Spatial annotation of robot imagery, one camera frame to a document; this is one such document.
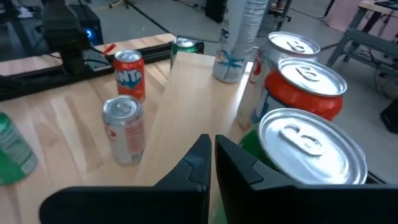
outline light wood surface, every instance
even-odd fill
[[[378,6],[375,5],[376,1],[371,1],[371,0],[365,0],[361,1],[360,4],[358,5],[359,7],[369,9],[375,12],[380,12],[385,15],[391,15],[392,17],[398,17],[398,11],[397,10],[392,10],[386,7]]]
[[[164,34],[119,42],[111,54],[164,44],[174,38]],[[56,64],[57,59],[41,56],[1,62],[0,70],[3,75],[10,75]],[[147,136],[169,70],[169,60],[145,67]],[[104,101],[116,95],[115,77],[108,75],[0,103],[0,110],[16,123],[39,159],[35,171],[26,179],[0,186],[1,224],[38,224],[42,201],[64,187],[134,183],[138,165],[115,163],[101,119]]]
[[[213,78],[214,57],[179,52],[155,117],[134,184],[154,185],[187,153],[200,134],[224,134],[238,142],[243,132],[235,116],[248,75],[235,84]],[[214,160],[210,220],[219,192]]]
[[[158,35],[118,47],[136,49],[172,39]],[[243,133],[235,122],[236,110],[252,64],[242,82],[225,84],[211,75],[214,59],[179,52],[170,75],[168,60],[146,65],[147,147],[141,163],[133,166],[115,163],[101,120],[104,101],[116,96],[112,75],[0,103],[39,158],[26,179],[0,187],[0,223],[38,224],[41,202],[69,186],[154,185],[202,133],[212,141],[215,134],[224,134],[238,142]],[[219,200],[214,156],[212,168],[210,220]]]

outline can top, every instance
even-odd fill
[[[136,62],[142,58],[142,55],[137,50],[121,50],[116,52],[114,57],[120,62]]]
[[[272,32],[268,35],[268,39],[276,46],[295,54],[311,56],[321,51],[314,41],[290,32]]]
[[[129,119],[140,107],[137,99],[132,96],[119,95],[105,101],[103,112],[115,121]]]
[[[366,180],[362,149],[336,125],[313,113],[272,110],[257,131],[275,166],[303,184],[363,184]]]
[[[347,90],[344,78],[320,63],[287,58],[278,63],[278,69],[288,82],[315,95],[338,96]]]
[[[174,40],[174,43],[178,47],[183,47],[183,48],[189,48],[195,45],[195,43],[192,40],[186,38],[177,38],[176,40]]]

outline desk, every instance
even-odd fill
[[[174,40],[162,34],[116,43],[122,49],[139,49]],[[58,65],[48,56],[1,62],[3,75]],[[146,65],[146,134],[149,136],[169,75],[168,60]],[[39,164],[26,179],[0,186],[1,224],[38,224],[41,202],[55,191],[73,185],[132,185],[136,166],[121,166],[110,154],[101,121],[105,100],[117,95],[113,75],[0,103],[28,141]]]
[[[333,51],[326,64],[328,67],[331,67],[336,62],[339,56],[346,55],[345,61],[348,60],[348,57],[352,57],[362,63],[366,63],[369,66],[380,69],[380,71],[382,72],[386,72],[392,75],[398,75],[398,70],[394,69],[387,63],[381,62],[380,65],[375,65],[371,60],[355,54],[355,51],[359,47],[359,45],[365,45],[369,48],[383,52],[386,55],[398,57],[398,45],[368,34],[368,32],[371,30],[372,26],[376,23],[381,14],[385,14],[391,17],[398,17],[398,11],[378,6],[374,3],[375,1],[360,2],[360,4],[358,5],[358,12],[356,13],[354,19],[351,21],[351,24],[337,44],[336,49]],[[362,31],[358,31],[356,28],[359,26],[359,23],[362,21],[362,18],[365,16],[366,12],[369,10],[374,11],[372,17],[370,18],[366,26],[362,29]],[[353,41],[353,44],[348,48],[348,50],[344,50],[346,44],[349,41]]]
[[[174,38],[164,34],[120,42],[112,54]],[[1,224],[38,224],[40,204],[65,187],[154,185],[202,133],[209,134],[212,142],[215,134],[238,142],[243,132],[235,121],[236,110],[252,63],[246,67],[241,82],[227,85],[213,78],[214,59],[180,52],[171,75],[169,61],[146,65],[147,98],[143,105],[147,147],[141,163],[133,166],[115,163],[102,124],[103,103],[116,96],[112,75],[1,102],[1,110],[14,120],[39,159],[35,171],[26,179],[0,187]],[[47,56],[32,57],[0,63],[0,70],[12,75],[58,63]],[[213,153],[210,220],[218,199]]]

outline soda can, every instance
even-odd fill
[[[282,58],[298,57],[317,61],[319,46],[312,40],[289,32],[273,32],[265,45],[257,50],[249,80],[238,107],[236,119],[246,131],[251,125],[251,115],[260,98],[266,75],[277,70]]]
[[[268,0],[227,1],[213,65],[215,78],[241,81]]]
[[[146,139],[144,109],[139,100],[127,95],[107,100],[103,122],[115,160],[121,164],[141,161]]]
[[[22,180],[33,172],[37,158],[5,113],[0,112],[0,185]]]
[[[122,50],[114,55],[113,67],[116,73],[119,95],[145,100],[144,59],[136,50]]]
[[[279,62],[279,70],[265,79],[252,112],[252,124],[277,108],[297,108],[332,120],[343,108],[344,78],[332,69],[302,58]]]
[[[265,165],[303,184],[363,184],[363,150],[335,124],[294,108],[268,112],[240,146]]]
[[[195,53],[197,48],[195,47],[194,41],[190,39],[180,37],[175,39],[172,43],[172,49],[170,51],[170,69],[173,67],[175,57],[179,51]]]

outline concrete floor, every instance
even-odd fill
[[[113,0],[95,0],[92,8],[104,6]],[[304,35],[323,47],[338,42],[340,31],[328,27],[314,17],[321,17],[329,0],[293,0],[290,23],[282,30]],[[217,40],[220,25],[205,17],[204,13],[171,0],[135,0],[135,4],[173,34],[185,34]],[[103,27],[104,41],[117,42],[164,31],[134,9],[118,6],[114,9],[97,12]],[[205,53],[214,55],[216,44],[206,43]],[[333,49],[319,55],[319,62],[326,63]],[[336,62],[333,67],[348,83],[344,95],[344,108],[333,121],[346,131],[365,151],[369,170],[381,179],[398,183],[398,135],[392,134],[381,123],[379,113],[391,102],[374,90],[374,69],[354,60],[348,63]],[[387,80],[377,77],[379,83]],[[392,82],[386,86],[389,93],[396,91]]]

